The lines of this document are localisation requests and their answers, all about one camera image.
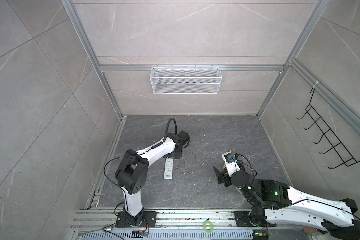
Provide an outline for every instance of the black wire hook rack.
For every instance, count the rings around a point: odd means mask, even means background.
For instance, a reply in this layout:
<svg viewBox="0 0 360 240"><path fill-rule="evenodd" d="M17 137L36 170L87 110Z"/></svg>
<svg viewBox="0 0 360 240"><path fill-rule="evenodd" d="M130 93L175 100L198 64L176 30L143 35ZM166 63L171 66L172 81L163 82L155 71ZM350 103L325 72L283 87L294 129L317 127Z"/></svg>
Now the black wire hook rack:
<svg viewBox="0 0 360 240"><path fill-rule="evenodd" d="M329 169L335 169L336 167L339 167L339 166L341 166L341 165L343 165L343 164L344 164L345 166L349 167L349 166L352 166L352 165L354 165L354 164L356 164L356 163L359 163L360 160L357 161L357 160L354 158L354 156L352 156L352 154L348 151L348 149L346 148L346 146L345 146L345 145L342 143L342 141L337 137L337 135L335 134L335 132L332 131L332 129L329 127L329 125L326 123L326 121L321 117L321 115L320 115L320 114L316 111L316 109L311 105L312 97L313 97L314 92L315 92L315 89L312 88L311 91L309 92L309 93L312 93L311 99L309 100L308 106L305 108L305 113L304 113L304 115L303 115L301 118L297 118L297 119L300 120L300 119L302 119L306 114L308 114L314 122L313 122L312 125L309 126L308 128L305 128L305 127L304 127L304 129L305 129L305 130L308 130L308 129L310 129L312 126L316 125L316 126L320 129L320 131L321 131L321 133L322 133L321 138L319 139L319 141L318 141L318 142L313 142L313 143L314 143L314 144L318 144L319 142L321 142L322 138L325 137L325 138L327 139L327 141L329 142L329 144L331 145L331 148L330 148L330 149L328 149L327 151L322 152L322 153L319 152L319 154L326 154L327 152L329 152L329 151L331 151L331 150L333 149L333 150L335 150L336 154L340 157L342 163L339 164L339 165L337 165L337 166L335 166L335 167L328 167ZM319 116L316 120L315 120L315 119L312 117L312 115L309 113L309 111L310 111L311 109ZM322 130L322 128L317 124L317 121L319 121L320 119L321 119L321 120L324 122L324 124L328 127L328 130L326 130L325 132L324 132L324 131ZM334 144L329 140L327 134L330 134L330 133L332 133L332 134L336 137L336 139L339 141L339 143L337 143L337 144L334 145ZM337 146L342 146L342 147L344 147L344 149L349 153L349 155L351 156L351 158L348 159L348 160L346 160L346 161L344 161L344 159L341 157L341 155L339 154L339 152L336 150L336 147L337 147Z"/></svg>

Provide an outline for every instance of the tape roll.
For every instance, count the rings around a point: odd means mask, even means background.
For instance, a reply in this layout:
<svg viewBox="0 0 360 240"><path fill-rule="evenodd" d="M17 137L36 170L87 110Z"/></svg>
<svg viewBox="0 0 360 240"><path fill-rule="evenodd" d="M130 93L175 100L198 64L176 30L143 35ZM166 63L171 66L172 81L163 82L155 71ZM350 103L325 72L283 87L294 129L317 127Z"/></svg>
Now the tape roll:
<svg viewBox="0 0 360 240"><path fill-rule="evenodd" d="M213 231L213 224L211 221L204 221L203 222L203 229L206 233L211 233Z"/></svg>

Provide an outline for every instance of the zip tie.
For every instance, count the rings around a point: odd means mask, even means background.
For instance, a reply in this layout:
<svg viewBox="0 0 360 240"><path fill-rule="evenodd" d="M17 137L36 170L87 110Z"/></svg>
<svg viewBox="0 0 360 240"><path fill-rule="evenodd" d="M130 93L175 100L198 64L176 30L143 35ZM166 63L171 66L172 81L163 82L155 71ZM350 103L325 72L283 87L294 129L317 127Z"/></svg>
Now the zip tie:
<svg viewBox="0 0 360 240"><path fill-rule="evenodd" d="M318 83L324 83L324 82L316 81L316 83L313 85L312 88L315 88L316 84L318 84Z"/></svg>

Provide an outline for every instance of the gray wall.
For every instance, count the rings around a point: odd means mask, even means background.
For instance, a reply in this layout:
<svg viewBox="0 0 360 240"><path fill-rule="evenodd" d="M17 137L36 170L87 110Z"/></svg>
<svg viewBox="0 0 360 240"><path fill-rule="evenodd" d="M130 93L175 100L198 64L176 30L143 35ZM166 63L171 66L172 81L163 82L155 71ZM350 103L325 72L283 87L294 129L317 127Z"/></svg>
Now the gray wall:
<svg viewBox="0 0 360 240"><path fill-rule="evenodd" d="M360 1L332 0L297 58L360 114ZM296 119L305 113L310 90L311 86L290 70L261 121L296 188L329 199L354 199L360 217L360 163L328 169L341 163L336 152L320 155L330 148L329 142L323 139L314 144L321 137L320 130L317 126L303 129L313 123L307 115ZM360 136L317 93L312 106L360 160ZM342 147L336 149L348 159Z"/></svg>
<svg viewBox="0 0 360 240"><path fill-rule="evenodd" d="M100 64L283 64L315 0L74 0ZM156 95L107 72L124 114L256 114L276 72L223 72L218 94Z"/></svg>
<svg viewBox="0 0 360 240"><path fill-rule="evenodd" d="M223 71L217 94L153 94L149 71L106 72L124 114L256 114L277 71Z"/></svg>
<svg viewBox="0 0 360 240"><path fill-rule="evenodd" d="M0 0L0 239L62 239L117 117L59 0Z"/></svg>
<svg viewBox="0 0 360 240"><path fill-rule="evenodd" d="M74 0L101 64L283 64L312 0Z"/></svg>

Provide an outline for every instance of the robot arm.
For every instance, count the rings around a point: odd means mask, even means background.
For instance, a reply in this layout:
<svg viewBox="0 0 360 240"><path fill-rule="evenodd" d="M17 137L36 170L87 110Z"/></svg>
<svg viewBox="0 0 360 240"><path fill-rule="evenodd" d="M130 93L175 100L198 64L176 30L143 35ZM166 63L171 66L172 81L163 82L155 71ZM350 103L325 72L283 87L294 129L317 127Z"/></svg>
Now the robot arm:
<svg viewBox="0 0 360 240"><path fill-rule="evenodd" d="M213 167L218 183L234 185L252 205L248 216L251 224L275 226L296 224L329 232L345 240L360 239L360 219L355 219L357 205L352 199L332 201L299 191L273 180L257 180L245 171L245 163L238 154L222 155L224 170Z"/></svg>
<svg viewBox="0 0 360 240"><path fill-rule="evenodd" d="M132 149L126 151L116 170L115 178L124 191L124 211L133 226L138 226L143 218L144 208L140 190L147 180L148 167L161 157L181 158L182 149L189 144L188 133L184 131L178 134L176 131L167 133L167 130L165 137L155 144L138 151Z"/></svg>

